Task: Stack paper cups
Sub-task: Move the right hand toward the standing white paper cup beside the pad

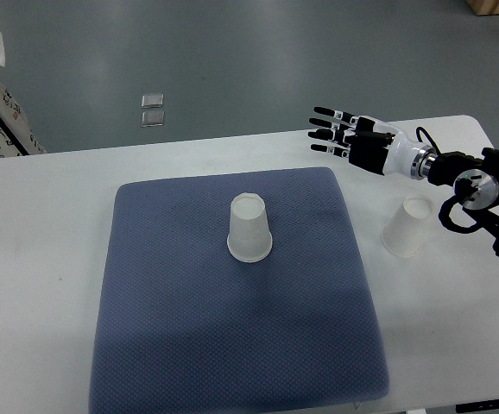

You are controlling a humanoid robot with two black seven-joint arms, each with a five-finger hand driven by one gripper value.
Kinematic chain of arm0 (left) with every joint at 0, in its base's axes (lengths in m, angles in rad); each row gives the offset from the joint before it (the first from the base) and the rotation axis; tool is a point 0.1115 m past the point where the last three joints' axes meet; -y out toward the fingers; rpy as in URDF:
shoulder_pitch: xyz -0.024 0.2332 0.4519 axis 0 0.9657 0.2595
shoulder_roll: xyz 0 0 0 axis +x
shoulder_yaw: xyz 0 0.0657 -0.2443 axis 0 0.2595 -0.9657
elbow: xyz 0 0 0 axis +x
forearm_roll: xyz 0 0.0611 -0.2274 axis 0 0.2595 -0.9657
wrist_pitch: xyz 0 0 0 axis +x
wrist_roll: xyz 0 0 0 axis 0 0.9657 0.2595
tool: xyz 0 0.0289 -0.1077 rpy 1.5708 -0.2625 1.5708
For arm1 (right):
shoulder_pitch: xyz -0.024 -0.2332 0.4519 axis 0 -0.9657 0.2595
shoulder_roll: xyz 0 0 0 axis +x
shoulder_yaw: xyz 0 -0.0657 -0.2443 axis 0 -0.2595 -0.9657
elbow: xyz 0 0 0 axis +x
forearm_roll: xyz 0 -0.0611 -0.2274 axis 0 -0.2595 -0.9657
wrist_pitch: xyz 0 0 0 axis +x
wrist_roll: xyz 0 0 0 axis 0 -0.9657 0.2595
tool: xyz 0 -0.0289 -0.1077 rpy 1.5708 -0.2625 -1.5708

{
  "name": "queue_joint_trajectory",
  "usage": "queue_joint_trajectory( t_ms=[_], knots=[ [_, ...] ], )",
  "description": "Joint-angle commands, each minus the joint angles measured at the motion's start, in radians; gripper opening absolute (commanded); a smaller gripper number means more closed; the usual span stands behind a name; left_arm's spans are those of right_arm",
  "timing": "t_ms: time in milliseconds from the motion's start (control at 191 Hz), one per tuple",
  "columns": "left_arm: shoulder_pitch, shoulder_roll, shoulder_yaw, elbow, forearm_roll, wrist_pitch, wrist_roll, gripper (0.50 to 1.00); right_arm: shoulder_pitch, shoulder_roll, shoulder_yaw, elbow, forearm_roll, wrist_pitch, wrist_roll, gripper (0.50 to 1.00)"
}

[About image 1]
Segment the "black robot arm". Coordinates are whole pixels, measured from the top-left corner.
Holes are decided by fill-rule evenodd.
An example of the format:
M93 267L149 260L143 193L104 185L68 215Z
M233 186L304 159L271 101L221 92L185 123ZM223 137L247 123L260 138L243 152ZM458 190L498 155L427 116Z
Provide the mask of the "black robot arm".
M394 124L370 116L314 107L309 122L316 130L311 149L347 160L377 175L397 173L436 186L447 185L453 194L442 203L441 225L458 234L486 230L494 238L499 257L499 150L486 147L479 158L462 152L443 152L422 127L411 139Z

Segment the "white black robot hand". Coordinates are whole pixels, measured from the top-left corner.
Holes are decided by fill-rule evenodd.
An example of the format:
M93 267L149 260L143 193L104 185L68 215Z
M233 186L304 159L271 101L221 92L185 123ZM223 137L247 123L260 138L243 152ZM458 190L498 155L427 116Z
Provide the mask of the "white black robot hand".
M308 121L317 128L307 133L310 138L349 145L348 150L312 144L310 148L313 151L348 158L353 166L379 175L399 173L408 178L426 178L430 172L434 148L424 142L413 141L395 125L322 106L315 106L313 111L331 118L332 122L309 118Z

